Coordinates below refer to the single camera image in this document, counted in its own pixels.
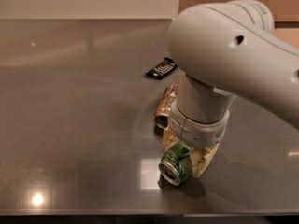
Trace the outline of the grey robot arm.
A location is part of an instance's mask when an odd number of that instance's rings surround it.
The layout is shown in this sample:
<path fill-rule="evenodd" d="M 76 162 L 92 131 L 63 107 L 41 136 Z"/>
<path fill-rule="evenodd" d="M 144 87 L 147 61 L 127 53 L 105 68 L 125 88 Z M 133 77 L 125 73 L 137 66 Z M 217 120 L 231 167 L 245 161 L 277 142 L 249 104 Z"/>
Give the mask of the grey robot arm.
<path fill-rule="evenodd" d="M 170 183 L 206 170 L 237 96 L 299 125 L 299 51 L 273 31 L 272 13 L 256 0 L 189 7 L 172 21 L 168 51 L 183 73 L 159 165 Z"/>

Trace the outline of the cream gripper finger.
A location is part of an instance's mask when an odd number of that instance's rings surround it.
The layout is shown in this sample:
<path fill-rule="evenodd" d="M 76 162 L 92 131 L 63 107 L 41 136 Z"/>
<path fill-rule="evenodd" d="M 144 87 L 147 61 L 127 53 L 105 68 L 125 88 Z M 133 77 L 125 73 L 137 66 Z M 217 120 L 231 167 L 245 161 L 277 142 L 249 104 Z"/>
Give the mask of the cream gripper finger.
<path fill-rule="evenodd" d="M 176 136 L 176 134 L 172 131 L 170 126 L 167 126 L 164 129 L 163 133 L 163 150 L 166 152 L 170 147 L 172 147 L 179 138 Z"/>
<path fill-rule="evenodd" d="M 211 163 L 214 155 L 218 150 L 219 144 L 205 148 L 192 147 L 190 150 L 190 158 L 192 162 L 192 177 L 199 178 Z"/>

